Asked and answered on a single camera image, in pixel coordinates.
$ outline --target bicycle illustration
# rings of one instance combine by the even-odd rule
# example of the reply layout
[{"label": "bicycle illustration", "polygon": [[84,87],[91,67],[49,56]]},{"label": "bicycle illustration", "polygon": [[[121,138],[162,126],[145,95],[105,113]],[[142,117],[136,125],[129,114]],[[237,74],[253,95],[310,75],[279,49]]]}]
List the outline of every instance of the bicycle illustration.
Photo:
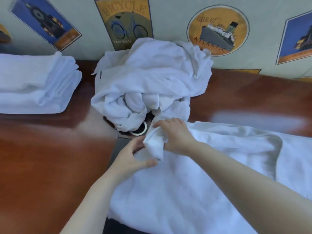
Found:
[{"label": "bicycle illustration", "polygon": [[120,15],[116,15],[115,16],[118,20],[113,20],[111,22],[111,29],[114,33],[114,35],[116,36],[116,38],[118,39],[123,39],[125,36],[127,36],[129,38],[131,32],[133,33],[133,35],[135,36],[136,39],[138,38],[146,38],[149,36],[149,34],[147,33],[147,30],[142,26],[142,25],[138,25],[135,22],[135,12],[132,12],[131,15],[131,21],[129,24],[128,29],[126,29],[123,24],[120,21],[121,16]]}]

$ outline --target brown wooden surface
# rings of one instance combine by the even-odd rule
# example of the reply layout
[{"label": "brown wooden surface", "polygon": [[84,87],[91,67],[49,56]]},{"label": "brown wooden surface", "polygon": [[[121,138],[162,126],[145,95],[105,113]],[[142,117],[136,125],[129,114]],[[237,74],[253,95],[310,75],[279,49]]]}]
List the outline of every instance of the brown wooden surface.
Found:
[{"label": "brown wooden surface", "polygon": [[[118,133],[90,107],[94,61],[64,113],[0,115],[0,233],[57,234],[109,160]],[[213,69],[190,121],[312,136],[312,84]]]}]

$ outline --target stack of folded towels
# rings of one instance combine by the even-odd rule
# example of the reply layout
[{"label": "stack of folded towels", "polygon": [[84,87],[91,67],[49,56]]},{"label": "stack of folded towels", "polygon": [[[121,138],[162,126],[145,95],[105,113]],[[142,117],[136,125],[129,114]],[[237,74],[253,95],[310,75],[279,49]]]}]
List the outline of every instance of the stack of folded towels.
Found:
[{"label": "stack of folded towels", "polygon": [[71,56],[0,54],[0,113],[63,112],[82,73]]}]

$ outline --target person's right hand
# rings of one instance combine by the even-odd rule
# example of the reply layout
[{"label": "person's right hand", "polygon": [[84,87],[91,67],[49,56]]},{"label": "person's right hand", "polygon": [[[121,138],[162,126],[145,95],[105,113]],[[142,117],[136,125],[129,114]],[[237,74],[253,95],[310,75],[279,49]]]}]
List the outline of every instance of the person's right hand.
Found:
[{"label": "person's right hand", "polygon": [[197,142],[184,121],[179,118],[171,118],[157,121],[153,127],[161,127],[168,136],[168,143],[164,149],[172,153],[188,155],[194,144]]}]

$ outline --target ship illustration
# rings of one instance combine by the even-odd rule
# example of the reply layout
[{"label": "ship illustration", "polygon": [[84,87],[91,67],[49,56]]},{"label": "ship illustration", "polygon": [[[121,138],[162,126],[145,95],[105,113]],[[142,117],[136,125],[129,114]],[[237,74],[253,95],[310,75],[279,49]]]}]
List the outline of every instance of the ship illustration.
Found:
[{"label": "ship illustration", "polygon": [[200,39],[210,44],[219,46],[225,50],[232,51],[235,47],[233,32],[238,26],[238,23],[232,21],[230,25],[224,30],[220,24],[216,27],[212,24],[202,27]]},{"label": "ship illustration", "polygon": [[298,49],[299,51],[312,48],[312,26],[310,26],[307,34],[302,36],[294,47],[295,49]]}]

